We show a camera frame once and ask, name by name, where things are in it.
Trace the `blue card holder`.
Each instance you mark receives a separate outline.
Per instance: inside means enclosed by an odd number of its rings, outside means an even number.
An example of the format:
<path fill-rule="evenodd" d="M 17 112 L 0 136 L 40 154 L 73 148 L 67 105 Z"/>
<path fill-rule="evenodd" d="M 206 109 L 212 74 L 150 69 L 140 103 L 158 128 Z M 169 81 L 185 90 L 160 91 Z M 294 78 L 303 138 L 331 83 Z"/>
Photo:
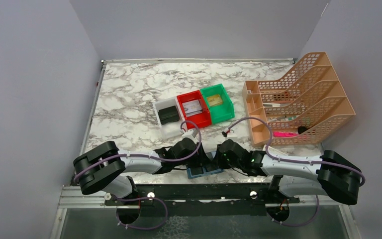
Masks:
<path fill-rule="evenodd" d="M 219 168 L 219 166 L 213 161 L 215 154 L 216 154 L 215 151 L 206 153 L 206 156 L 208 157 L 209 162 L 203 166 L 200 166 L 204 170 L 204 173 L 200 177 L 206 177 L 206 176 L 210 176 L 210 175 L 219 174 L 219 173 L 224 172 L 224 170 Z M 191 178 L 189 170 L 190 170 L 190 167 L 188 167 L 186 170 L 187 175 L 188 175 L 188 179 L 199 178 L 199 177 Z"/>

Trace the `gold credit card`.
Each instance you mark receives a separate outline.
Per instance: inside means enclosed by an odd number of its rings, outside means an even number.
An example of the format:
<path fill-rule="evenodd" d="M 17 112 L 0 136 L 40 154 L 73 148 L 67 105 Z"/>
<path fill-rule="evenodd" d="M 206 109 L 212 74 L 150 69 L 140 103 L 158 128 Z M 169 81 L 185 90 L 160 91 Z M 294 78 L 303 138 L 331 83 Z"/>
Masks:
<path fill-rule="evenodd" d="M 223 104 L 220 94 L 215 94 L 206 98 L 209 107 L 215 107 Z"/>

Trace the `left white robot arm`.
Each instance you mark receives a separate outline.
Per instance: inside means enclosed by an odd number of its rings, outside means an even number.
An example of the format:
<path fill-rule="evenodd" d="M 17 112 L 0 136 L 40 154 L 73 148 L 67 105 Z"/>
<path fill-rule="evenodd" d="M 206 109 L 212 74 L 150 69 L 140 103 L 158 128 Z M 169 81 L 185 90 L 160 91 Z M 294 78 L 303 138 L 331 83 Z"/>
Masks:
<path fill-rule="evenodd" d="M 133 180 L 123 173 L 165 174 L 183 165 L 190 173 L 203 174 L 205 167 L 213 163 L 214 155 L 205 152 L 201 142 L 190 138 L 148 153 L 122 150 L 114 141 L 107 141 L 73 161 L 73 181 L 84 195 L 106 191 L 127 197 L 133 191 Z"/>

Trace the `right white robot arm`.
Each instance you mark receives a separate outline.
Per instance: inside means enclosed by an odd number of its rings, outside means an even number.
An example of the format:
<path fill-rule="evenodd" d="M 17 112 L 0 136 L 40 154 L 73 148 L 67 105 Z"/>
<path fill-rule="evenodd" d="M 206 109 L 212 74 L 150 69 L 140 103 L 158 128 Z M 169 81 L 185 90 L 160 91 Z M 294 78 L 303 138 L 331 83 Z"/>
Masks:
<path fill-rule="evenodd" d="M 325 195 L 346 205 L 357 204 L 365 179 L 360 168 L 333 150 L 286 156 L 270 148 L 248 151 L 228 139 L 217 146 L 214 161 L 222 169 L 238 168 L 249 176 L 278 176 L 278 191 L 285 197 Z"/>

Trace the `stack of cards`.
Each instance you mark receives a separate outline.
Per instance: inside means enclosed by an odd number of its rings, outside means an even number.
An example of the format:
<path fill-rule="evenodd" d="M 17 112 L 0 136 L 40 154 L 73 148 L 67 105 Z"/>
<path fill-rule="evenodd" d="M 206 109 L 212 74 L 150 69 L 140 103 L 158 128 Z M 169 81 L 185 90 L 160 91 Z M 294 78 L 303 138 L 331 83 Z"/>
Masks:
<path fill-rule="evenodd" d="M 182 106 L 186 117 L 202 113 L 202 107 L 199 100 L 184 102 L 182 103 Z"/>

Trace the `black wallet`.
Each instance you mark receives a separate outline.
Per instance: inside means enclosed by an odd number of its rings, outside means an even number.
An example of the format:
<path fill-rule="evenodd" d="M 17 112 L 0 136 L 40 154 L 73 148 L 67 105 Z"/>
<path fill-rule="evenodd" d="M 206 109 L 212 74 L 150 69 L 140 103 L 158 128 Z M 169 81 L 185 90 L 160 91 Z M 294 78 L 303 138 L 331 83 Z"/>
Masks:
<path fill-rule="evenodd" d="M 167 108 L 159 109 L 157 111 L 159 121 L 161 125 L 165 125 L 172 122 L 178 122 L 180 120 L 180 114 L 176 106 L 170 106 Z"/>

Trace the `white plastic bin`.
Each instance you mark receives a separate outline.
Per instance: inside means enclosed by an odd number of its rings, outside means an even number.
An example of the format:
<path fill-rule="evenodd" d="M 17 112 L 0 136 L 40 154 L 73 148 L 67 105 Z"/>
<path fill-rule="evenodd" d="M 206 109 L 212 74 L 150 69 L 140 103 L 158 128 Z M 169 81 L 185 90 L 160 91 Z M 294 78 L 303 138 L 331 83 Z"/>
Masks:
<path fill-rule="evenodd" d="M 159 109 L 167 108 L 170 106 L 176 106 L 180 114 L 180 120 L 178 122 L 172 122 L 165 125 L 161 125 L 157 111 Z M 186 126 L 181 126 L 181 123 L 185 120 L 183 113 L 180 110 L 180 106 L 176 97 L 167 98 L 165 100 L 156 101 L 153 103 L 153 109 L 156 115 L 157 123 L 163 139 L 168 139 L 182 135 L 187 129 Z"/>

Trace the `red plastic bin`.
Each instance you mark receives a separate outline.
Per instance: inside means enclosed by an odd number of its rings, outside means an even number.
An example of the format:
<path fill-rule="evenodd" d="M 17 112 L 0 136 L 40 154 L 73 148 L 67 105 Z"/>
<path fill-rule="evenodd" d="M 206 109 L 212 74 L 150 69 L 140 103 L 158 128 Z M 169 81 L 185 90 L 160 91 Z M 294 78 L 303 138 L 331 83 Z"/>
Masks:
<path fill-rule="evenodd" d="M 212 124 L 208 106 L 199 90 L 177 95 L 177 100 L 185 120 L 190 120 L 194 122 L 199 128 L 207 127 Z M 195 105 L 197 101 L 200 105 L 201 112 L 192 116 L 188 116 L 187 112 L 185 111 L 186 107 L 184 106 L 184 104 L 188 102 L 194 102 Z"/>

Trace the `white red box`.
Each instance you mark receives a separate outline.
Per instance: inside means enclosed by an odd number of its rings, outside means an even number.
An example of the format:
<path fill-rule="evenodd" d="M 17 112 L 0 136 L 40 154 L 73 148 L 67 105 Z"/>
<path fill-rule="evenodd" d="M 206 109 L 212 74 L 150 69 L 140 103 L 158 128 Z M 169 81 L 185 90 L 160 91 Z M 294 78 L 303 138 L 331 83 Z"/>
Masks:
<path fill-rule="evenodd" d="M 282 151 L 275 149 L 271 146 L 269 146 L 268 152 L 269 152 L 269 154 L 273 155 L 274 157 L 288 156 L 288 154 L 286 152 L 282 152 Z"/>

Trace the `green plastic bin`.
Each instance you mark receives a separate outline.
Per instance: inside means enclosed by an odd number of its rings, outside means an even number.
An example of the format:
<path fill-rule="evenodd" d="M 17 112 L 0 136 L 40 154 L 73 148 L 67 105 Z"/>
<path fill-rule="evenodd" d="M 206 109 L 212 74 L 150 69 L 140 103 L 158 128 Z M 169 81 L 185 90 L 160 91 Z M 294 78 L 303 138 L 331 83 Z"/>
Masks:
<path fill-rule="evenodd" d="M 208 109 L 211 116 L 212 124 L 217 124 L 223 121 L 230 120 L 235 117 L 234 105 L 222 84 L 206 87 L 200 89 L 200 92 L 207 104 L 206 98 L 215 94 L 220 94 L 223 100 L 223 104 L 215 107 L 209 107 Z"/>

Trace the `pink marker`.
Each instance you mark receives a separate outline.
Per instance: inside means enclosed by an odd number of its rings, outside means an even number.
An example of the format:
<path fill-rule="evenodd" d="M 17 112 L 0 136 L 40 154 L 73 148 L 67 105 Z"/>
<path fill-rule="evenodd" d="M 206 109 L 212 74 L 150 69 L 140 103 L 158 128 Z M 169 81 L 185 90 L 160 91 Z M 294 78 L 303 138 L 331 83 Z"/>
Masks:
<path fill-rule="evenodd" d="M 299 134 L 298 133 L 295 133 L 295 132 L 280 132 L 280 131 L 274 131 L 273 132 L 273 137 L 277 137 L 277 138 L 285 138 L 285 137 L 295 137 L 295 136 L 298 136 Z"/>

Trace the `pens in organizer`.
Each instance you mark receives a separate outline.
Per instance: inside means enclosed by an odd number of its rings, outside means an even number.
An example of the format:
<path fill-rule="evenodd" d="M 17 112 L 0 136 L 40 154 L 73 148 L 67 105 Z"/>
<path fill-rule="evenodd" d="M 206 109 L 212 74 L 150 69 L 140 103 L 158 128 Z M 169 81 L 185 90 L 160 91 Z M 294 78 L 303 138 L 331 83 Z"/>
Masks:
<path fill-rule="evenodd" d="M 274 102 L 267 102 L 263 103 L 264 107 L 284 107 L 290 104 L 290 101 L 278 101 L 276 103 Z M 298 115 L 282 115 L 282 116 L 275 116 L 275 117 L 267 117 L 267 120 L 270 122 L 276 122 L 276 121 L 291 121 L 298 117 Z"/>

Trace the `orange file organizer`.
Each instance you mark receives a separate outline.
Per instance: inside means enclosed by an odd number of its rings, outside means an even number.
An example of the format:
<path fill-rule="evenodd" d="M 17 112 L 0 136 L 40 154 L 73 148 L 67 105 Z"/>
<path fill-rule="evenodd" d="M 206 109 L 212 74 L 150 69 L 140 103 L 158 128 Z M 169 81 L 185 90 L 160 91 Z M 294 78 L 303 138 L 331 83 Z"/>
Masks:
<path fill-rule="evenodd" d="M 269 129 L 295 132 L 298 136 L 277 138 L 272 145 L 318 144 L 355 116 L 347 94 L 326 52 L 309 52 L 277 80 L 246 81 L 242 97 L 253 146 L 265 145 Z M 290 101 L 284 107 L 263 103 Z M 270 122 L 267 117 L 298 115 L 291 121 Z"/>

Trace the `black mounting rail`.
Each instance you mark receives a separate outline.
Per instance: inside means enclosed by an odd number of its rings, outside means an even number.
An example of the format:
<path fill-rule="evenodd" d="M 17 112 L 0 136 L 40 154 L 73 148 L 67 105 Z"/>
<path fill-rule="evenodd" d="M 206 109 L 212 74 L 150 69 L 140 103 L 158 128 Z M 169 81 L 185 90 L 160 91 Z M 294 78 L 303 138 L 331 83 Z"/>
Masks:
<path fill-rule="evenodd" d="M 125 215 L 142 217 L 168 216 L 266 216 L 266 206 L 284 200 L 299 203 L 297 198 L 285 198 L 269 183 L 221 184 L 138 184 L 131 199 L 122 202 L 111 196 L 106 206 L 114 206 Z"/>

